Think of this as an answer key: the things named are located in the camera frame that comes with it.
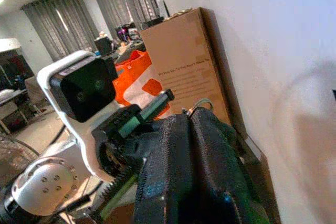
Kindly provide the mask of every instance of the cable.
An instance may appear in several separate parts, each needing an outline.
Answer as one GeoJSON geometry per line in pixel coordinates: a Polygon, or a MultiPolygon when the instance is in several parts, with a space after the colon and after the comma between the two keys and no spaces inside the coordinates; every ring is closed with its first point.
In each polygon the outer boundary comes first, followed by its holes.
{"type": "Polygon", "coordinates": [[[66,207],[63,207],[62,209],[58,210],[57,212],[55,212],[53,214],[53,216],[59,215],[62,212],[71,212],[71,211],[81,207],[82,205],[90,202],[91,201],[90,196],[92,194],[94,194],[102,184],[103,184],[103,181],[100,181],[91,192],[89,192],[88,194],[85,194],[84,196],[80,197],[79,199],[76,199],[74,202],[70,203],[66,207]]]}
{"type": "Polygon", "coordinates": [[[63,131],[65,130],[65,125],[63,124],[63,126],[61,127],[61,129],[58,131],[58,133],[56,134],[56,136],[54,137],[54,139],[50,142],[49,146],[54,144],[58,139],[59,137],[62,135],[63,131]]]}

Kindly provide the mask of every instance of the floor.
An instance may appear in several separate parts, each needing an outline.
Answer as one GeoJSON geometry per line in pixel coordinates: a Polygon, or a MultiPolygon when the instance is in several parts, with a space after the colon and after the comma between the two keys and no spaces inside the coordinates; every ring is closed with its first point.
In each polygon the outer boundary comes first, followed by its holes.
{"type": "MultiPolygon", "coordinates": [[[[52,107],[47,107],[47,111],[44,112],[42,116],[33,118],[30,121],[29,126],[23,128],[22,130],[12,134],[12,137],[23,141],[32,148],[34,148],[38,153],[42,153],[54,139],[63,123],[58,117],[57,113],[52,109],[52,107]]],[[[68,131],[64,131],[58,142],[65,141],[69,136],[68,131]]],[[[69,200],[65,205],[69,204],[75,198],[79,198],[85,193],[91,191],[96,184],[99,182],[99,179],[91,176],[87,181],[85,181],[82,186],[79,188],[78,193],[74,196],[72,200],[69,200]]],[[[131,189],[120,199],[118,205],[125,205],[130,202],[135,201],[135,192],[136,186],[134,185],[131,189]]],[[[71,223],[71,216],[62,215],[62,217],[68,222],[71,223]]]]}

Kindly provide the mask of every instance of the wire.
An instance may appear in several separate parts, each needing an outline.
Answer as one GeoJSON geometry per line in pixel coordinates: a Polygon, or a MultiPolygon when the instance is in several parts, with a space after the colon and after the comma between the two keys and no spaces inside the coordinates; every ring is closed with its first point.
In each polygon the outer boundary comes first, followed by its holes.
{"type": "Polygon", "coordinates": [[[58,133],[56,134],[56,136],[54,137],[54,139],[50,142],[49,146],[54,144],[58,139],[59,137],[62,135],[63,131],[65,130],[65,125],[63,124],[63,126],[61,127],[61,129],[58,131],[58,133]]]}
{"type": "Polygon", "coordinates": [[[103,184],[103,181],[100,181],[96,186],[95,188],[89,192],[88,194],[85,194],[84,196],[80,197],[79,199],[76,199],[74,202],[70,203],[69,205],[67,205],[66,207],[63,207],[61,208],[60,210],[58,210],[57,212],[55,212],[53,214],[53,216],[55,215],[59,215],[60,213],[62,212],[70,212],[70,211],[73,211],[79,207],[81,207],[82,205],[88,203],[91,201],[90,199],[90,196],[92,194],[94,194],[98,189],[99,187],[103,184]]]}

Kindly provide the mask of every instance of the cardboard box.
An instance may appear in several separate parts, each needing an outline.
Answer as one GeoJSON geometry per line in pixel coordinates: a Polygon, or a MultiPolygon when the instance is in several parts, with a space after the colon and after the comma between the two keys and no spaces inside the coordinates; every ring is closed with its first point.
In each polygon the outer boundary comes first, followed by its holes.
{"type": "Polygon", "coordinates": [[[172,112],[181,113],[202,98],[210,99],[215,115],[231,124],[220,77],[201,9],[192,10],[140,32],[164,89],[175,100],[172,112]]]}

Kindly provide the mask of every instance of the orange bag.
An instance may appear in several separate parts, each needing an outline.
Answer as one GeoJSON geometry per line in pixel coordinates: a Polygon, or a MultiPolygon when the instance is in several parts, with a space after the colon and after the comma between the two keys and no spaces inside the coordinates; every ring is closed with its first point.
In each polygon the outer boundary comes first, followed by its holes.
{"type": "MultiPolygon", "coordinates": [[[[137,104],[144,108],[162,91],[162,86],[155,79],[156,72],[147,52],[135,50],[129,60],[117,64],[115,69],[118,79],[113,81],[115,100],[124,106],[137,104]]],[[[169,106],[160,113],[160,118],[171,115],[169,106]]]]}

